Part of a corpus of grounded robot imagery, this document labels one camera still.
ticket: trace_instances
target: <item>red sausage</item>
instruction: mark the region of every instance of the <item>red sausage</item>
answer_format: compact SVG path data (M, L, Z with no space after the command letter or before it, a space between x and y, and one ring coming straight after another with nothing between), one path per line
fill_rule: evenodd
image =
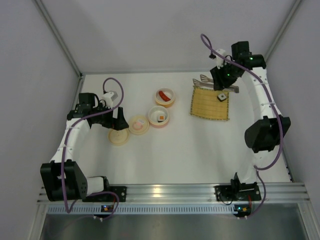
M165 95L163 91L159 91L159 96L163 99L165 102L169 102L171 99Z

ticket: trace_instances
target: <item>white table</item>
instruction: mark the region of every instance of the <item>white table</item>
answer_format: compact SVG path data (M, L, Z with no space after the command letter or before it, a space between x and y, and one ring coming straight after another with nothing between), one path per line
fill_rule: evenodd
M84 174L106 176L111 184L196 184L228 183L235 172L252 158L247 148L245 130L254 123L248 91L237 81L240 93L230 93L229 121L210 121L190 115L193 93L192 79L209 72L128 73L86 75L82 92L102 96L102 84L108 77L118 79L124 88L123 107L126 121L135 115L147 115L155 106L154 93L161 87L172 88L176 100L169 124L161 129L150 126L144 135L130 135L122 146L113 146L108 140L109 129L93 125L78 164ZM106 90L120 88L112 80ZM277 148L268 154L263 166L274 159ZM268 183L289 182L284 159L274 167L260 172Z

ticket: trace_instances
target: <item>metal grille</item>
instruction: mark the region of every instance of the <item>metal grille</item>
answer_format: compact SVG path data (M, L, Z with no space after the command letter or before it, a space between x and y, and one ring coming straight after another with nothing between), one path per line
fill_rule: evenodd
M64 205L49 206L48 214L67 214ZM234 205L221 206L220 204L209 205L186 205L186 204L163 204L163 205L119 205L115 214L117 215L156 215L156 214L234 214ZM71 214L101 214L101 205L74 206Z

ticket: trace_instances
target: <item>container lid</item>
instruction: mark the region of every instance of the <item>container lid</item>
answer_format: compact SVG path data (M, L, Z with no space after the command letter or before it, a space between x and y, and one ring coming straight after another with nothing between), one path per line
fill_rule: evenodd
M129 130L123 129L120 131L111 129L108 134L109 141L116 146L121 146L129 140Z
M129 131L135 135L145 134L149 129L149 121L143 115L133 116L128 124Z

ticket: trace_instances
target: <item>round container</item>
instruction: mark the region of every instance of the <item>round container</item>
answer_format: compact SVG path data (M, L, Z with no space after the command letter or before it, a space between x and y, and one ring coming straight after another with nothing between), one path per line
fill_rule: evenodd
M159 117L164 116L163 122L158 122ZM169 112L163 106L154 106L149 110L148 120L152 127L160 129L168 125L169 123Z
M121 146L128 142L129 135L130 133L127 128L120 131L111 129L108 134L108 139L111 144L115 146Z
M133 116L129 122L129 131L135 135L145 134L149 130L149 121L145 116Z
M159 95L160 91L162 91L171 100L170 101L163 100ZM175 94L175 91L173 91L172 89L168 87L162 87L158 91L156 91L154 95L154 99L157 105L163 106L165 108L169 108L174 104L176 100L176 94Z

